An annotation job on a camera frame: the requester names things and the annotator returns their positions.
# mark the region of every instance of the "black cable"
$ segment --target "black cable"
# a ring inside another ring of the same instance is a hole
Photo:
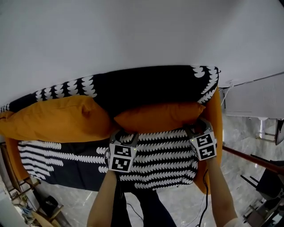
[[[126,203],[127,205],[130,205],[132,210],[139,216],[139,218],[141,218],[142,222],[144,222],[143,218],[134,210],[133,206],[129,203]]]
[[[205,175],[206,175],[207,172],[208,172],[208,170],[205,171],[204,176],[203,176],[203,183],[204,183],[204,185],[206,187],[206,206],[205,206],[204,211],[202,212],[199,224],[196,227],[201,227],[201,221],[202,221],[203,215],[205,214],[205,211],[207,210],[207,207],[208,207],[208,185],[207,185],[207,183],[205,181]]]

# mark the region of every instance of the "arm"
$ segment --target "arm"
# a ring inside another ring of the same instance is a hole
[[[91,208],[87,222],[88,227],[110,227],[115,188],[116,175],[109,170]]]
[[[237,218],[233,198],[217,163],[216,158],[206,160],[210,189],[212,211],[217,227],[223,227],[230,220]]]

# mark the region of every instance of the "white cable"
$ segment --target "white cable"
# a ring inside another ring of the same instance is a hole
[[[226,92],[226,94],[225,94],[225,96],[224,96],[224,98],[223,98],[223,101],[222,101],[221,105],[223,105],[223,102],[225,101],[225,98],[226,98],[228,92],[230,91],[230,89],[231,89],[232,87],[234,87],[234,85],[233,85],[232,83],[230,83],[230,87],[229,87],[229,89],[227,90],[227,92]]]

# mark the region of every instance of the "gray tile floor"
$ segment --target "gray tile floor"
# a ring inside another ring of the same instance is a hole
[[[265,125],[266,132],[274,132],[274,120],[267,120]],[[268,160],[284,160],[284,143],[275,146],[273,143],[255,139],[255,134],[259,131],[259,128],[260,120],[257,118],[249,119],[247,117],[229,117],[223,115],[224,142],[228,147],[246,154],[255,154]],[[221,168],[232,193],[236,211],[239,216],[242,216],[248,205],[253,203],[257,198],[260,198],[260,194],[245,182],[240,177],[240,174],[247,177],[253,176],[259,180],[264,172],[264,168],[225,151],[223,151]],[[55,197],[60,204],[64,205],[63,215],[71,226],[86,226],[88,214],[97,192],[51,185],[45,182],[42,182],[38,186],[38,189],[44,194]],[[162,190],[158,194],[178,227],[195,227],[199,223],[202,213],[200,211],[205,207],[205,198],[194,184]],[[142,216],[142,211],[136,197],[130,193],[126,193],[126,200]],[[127,209],[132,226],[142,227],[143,222],[141,219],[132,211],[130,206]],[[209,207],[204,215],[201,226],[215,226],[210,196]]]

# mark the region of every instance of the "orange pillow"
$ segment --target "orange pillow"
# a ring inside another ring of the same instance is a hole
[[[97,141],[109,138],[114,127],[107,112],[84,95],[37,102],[0,118],[0,134],[16,140]]]
[[[129,133],[157,133],[193,124],[204,109],[197,102],[156,104],[127,110],[114,120]]]

